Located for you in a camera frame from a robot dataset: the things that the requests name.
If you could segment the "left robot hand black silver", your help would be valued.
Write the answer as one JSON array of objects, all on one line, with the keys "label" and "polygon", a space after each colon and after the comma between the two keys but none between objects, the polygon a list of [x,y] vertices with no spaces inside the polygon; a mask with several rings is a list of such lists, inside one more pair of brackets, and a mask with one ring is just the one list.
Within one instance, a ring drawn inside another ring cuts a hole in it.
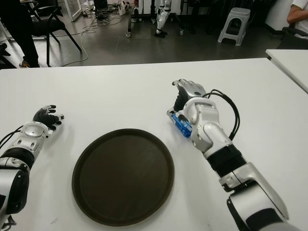
[{"label": "left robot hand black silver", "polygon": [[44,124],[52,131],[55,131],[56,126],[61,125],[63,120],[63,114],[56,114],[56,105],[46,105],[40,108],[33,117],[33,121]]}]

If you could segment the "right robot hand black silver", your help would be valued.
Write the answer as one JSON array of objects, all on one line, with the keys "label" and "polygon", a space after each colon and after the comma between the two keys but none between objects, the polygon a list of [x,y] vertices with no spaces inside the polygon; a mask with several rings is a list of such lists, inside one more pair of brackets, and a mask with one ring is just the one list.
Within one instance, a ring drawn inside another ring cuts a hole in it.
[{"label": "right robot hand black silver", "polygon": [[187,81],[185,79],[179,79],[172,82],[173,86],[178,89],[178,96],[174,103],[174,106],[167,111],[167,115],[171,116],[178,111],[181,111],[186,102],[194,97],[201,97],[206,94],[205,89],[200,84],[196,84],[193,81]]}]

